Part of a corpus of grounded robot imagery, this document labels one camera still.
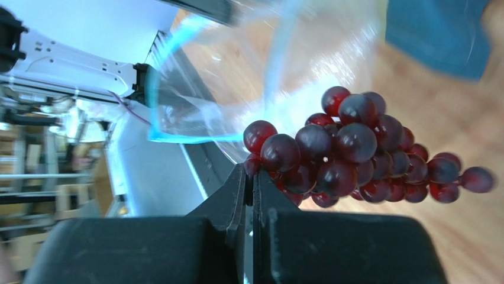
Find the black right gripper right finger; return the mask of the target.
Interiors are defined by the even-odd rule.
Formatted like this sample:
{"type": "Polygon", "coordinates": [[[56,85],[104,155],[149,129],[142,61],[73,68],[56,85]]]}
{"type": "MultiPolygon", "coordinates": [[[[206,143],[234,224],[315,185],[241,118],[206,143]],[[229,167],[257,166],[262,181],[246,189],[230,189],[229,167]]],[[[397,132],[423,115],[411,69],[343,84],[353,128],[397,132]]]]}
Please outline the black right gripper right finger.
{"type": "Polygon", "coordinates": [[[397,215],[302,211],[253,180],[254,283],[446,283],[425,228],[397,215]]]}

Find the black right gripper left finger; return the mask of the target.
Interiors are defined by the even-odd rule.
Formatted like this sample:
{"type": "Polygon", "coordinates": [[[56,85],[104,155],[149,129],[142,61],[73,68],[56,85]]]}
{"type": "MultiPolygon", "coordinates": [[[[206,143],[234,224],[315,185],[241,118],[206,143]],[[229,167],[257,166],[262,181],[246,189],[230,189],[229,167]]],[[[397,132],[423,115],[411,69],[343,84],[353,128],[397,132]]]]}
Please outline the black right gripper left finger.
{"type": "Polygon", "coordinates": [[[24,283],[243,283],[246,174],[184,216],[59,222],[24,283]]]}

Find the dark red grape bunch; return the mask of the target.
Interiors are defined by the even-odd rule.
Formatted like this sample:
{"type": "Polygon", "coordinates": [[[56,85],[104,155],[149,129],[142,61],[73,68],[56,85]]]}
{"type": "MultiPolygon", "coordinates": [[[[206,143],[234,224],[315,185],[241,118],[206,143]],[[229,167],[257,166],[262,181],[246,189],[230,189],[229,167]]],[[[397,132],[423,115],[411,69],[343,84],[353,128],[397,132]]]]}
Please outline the dark red grape bunch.
{"type": "Polygon", "coordinates": [[[248,179],[266,170],[295,205],[311,199],[321,208],[348,196],[372,204],[417,204],[430,196],[450,204],[462,189],[488,193],[496,186],[490,170],[464,168],[454,153],[430,156],[409,128],[387,115],[378,93],[333,86],[321,107],[294,136],[265,120],[249,124],[243,133],[248,179]]]}

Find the clear zip top bag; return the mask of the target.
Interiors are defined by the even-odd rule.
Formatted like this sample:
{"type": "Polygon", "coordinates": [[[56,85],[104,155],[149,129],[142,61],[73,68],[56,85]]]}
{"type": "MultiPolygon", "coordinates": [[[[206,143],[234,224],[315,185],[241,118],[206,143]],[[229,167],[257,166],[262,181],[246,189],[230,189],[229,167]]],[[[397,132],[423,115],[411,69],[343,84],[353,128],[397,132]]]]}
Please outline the clear zip top bag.
{"type": "Polygon", "coordinates": [[[254,121],[294,136],[323,93],[369,91],[386,1],[232,1],[230,25],[191,13],[153,51],[149,139],[214,142],[234,163],[254,121]]]}

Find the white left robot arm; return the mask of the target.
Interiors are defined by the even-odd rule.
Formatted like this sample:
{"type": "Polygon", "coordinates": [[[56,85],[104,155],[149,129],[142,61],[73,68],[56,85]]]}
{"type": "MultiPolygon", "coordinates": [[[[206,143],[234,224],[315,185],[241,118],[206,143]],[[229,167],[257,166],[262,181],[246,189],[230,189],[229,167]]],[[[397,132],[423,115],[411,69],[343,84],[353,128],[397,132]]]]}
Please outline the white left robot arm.
{"type": "Polygon", "coordinates": [[[144,85],[150,65],[123,63],[78,50],[24,26],[1,8],[1,91],[116,104],[146,104],[144,85]]]}

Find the checked blue beige pillow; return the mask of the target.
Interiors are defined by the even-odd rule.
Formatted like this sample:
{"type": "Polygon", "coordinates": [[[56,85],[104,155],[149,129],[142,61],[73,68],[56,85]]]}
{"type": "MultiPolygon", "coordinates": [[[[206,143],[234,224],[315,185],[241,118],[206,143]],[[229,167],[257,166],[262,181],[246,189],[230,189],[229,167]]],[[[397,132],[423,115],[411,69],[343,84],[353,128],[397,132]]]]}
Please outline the checked blue beige pillow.
{"type": "Polygon", "coordinates": [[[446,75],[480,80],[490,56],[482,15],[489,1],[392,0],[386,41],[446,75]]]}

